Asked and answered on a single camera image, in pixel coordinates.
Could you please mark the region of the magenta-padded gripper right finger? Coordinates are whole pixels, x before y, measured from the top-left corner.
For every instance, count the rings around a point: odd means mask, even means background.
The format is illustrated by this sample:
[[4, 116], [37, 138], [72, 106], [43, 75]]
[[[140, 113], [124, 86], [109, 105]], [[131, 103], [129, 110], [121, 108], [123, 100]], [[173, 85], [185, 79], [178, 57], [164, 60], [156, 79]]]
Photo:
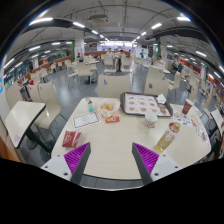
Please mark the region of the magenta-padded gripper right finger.
[[182, 169], [182, 167], [166, 153], [158, 155], [137, 143], [132, 144], [132, 154], [144, 185], [150, 184]]

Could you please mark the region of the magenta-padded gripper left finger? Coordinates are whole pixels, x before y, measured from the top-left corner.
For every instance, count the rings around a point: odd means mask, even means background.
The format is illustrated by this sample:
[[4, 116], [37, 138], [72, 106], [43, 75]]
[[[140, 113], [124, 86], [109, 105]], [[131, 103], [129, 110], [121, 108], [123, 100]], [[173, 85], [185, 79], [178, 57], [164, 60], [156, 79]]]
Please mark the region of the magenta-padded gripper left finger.
[[91, 145], [85, 143], [65, 155], [52, 157], [42, 169], [79, 185], [90, 153]]

